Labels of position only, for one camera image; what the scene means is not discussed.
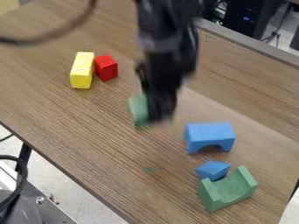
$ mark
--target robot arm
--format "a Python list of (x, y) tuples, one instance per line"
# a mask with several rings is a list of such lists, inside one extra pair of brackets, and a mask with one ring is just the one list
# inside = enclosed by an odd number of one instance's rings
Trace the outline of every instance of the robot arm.
[(199, 0), (137, 0), (138, 43), (144, 52), (136, 67), (147, 105), (139, 124), (172, 118), (177, 91), (198, 60), (198, 32), (193, 19), (203, 9)]

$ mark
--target red block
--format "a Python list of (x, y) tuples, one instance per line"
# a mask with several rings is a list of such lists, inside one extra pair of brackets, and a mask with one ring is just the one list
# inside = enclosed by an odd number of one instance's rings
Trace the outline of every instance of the red block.
[(109, 81), (118, 76), (118, 66), (110, 55), (96, 57), (94, 70), (102, 81)]

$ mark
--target toy block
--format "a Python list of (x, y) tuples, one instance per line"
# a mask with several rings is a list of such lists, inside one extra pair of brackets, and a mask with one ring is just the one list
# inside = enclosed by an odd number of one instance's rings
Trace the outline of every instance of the toy block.
[(142, 126), (148, 121), (148, 101), (144, 94), (129, 98), (129, 112), (133, 115), (135, 126)]
[(212, 213), (251, 197), (256, 187), (254, 177), (242, 165), (232, 175), (219, 181), (202, 179), (198, 186), (198, 196), (206, 211)]
[(187, 153), (201, 151), (206, 146), (220, 146), (230, 151), (236, 139), (229, 122), (188, 123), (184, 139), (187, 141)]
[(94, 68), (102, 81), (109, 81), (118, 76), (118, 65), (110, 55), (96, 57), (94, 59)]
[(231, 168), (230, 164), (210, 161), (200, 165), (195, 169), (195, 171), (201, 179), (210, 179), (211, 181), (215, 181), (224, 178), (227, 175), (229, 168)]
[(93, 81), (93, 52), (77, 52), (70, 73), (73, 88), (90, 88)]

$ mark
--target gray floor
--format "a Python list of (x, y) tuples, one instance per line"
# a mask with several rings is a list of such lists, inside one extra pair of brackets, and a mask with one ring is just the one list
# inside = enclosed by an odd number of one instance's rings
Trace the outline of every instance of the gray floor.
[[(8, 134), (0, 126), (0, 139)], [(0, 154), (17, 156), (21, 145), (21, 141), (12, 137), (0, 143)], [(33, 153), (28, 167), (29, 181), (48, 197), (52, 194), (59, 207), (79, 224), (127, 223), (37, 153)]]
[[(282, 21), (282, 17), (285, 9), (286, 9), (285, 6), (281, 7), (277, 11), (277, 13), (271, 18), (263, 38), (268, 37), (273, 31), (276, 30), (279, 23)], [(282, 28), (279, 30), (281, 37), (278, 45), (279, 49), (288, 53), (292, 53), (296, 56), (299, 56), (299, 52), (297, 50), (291, 49), (289, 47), (289, 44), (291, 43), (294, 37), (294, 33), (296, 32), (298, 25), (299, 25), (299, 12), (292, 11), (284, 21)], [(271, 46), (276, 46), (276, 38), (273, 39), (269, 44)]]

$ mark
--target blue block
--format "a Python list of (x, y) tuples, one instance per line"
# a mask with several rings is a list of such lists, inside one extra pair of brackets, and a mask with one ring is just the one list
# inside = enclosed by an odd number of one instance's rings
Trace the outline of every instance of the blue block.
[(199, 152), (209, 145), (230, 151), (236, 139), (229, 122), (188, 123), (184, 138), (187, 140), (188, 154)]
[(231, 164), (227, 164), (224, 162), (211, 161), (202, 164), (195, 170), (199, 177), (201, 177), (202, 179), (210, 179), (211, 181), (215, 181), (224, 178), (231, 166)]

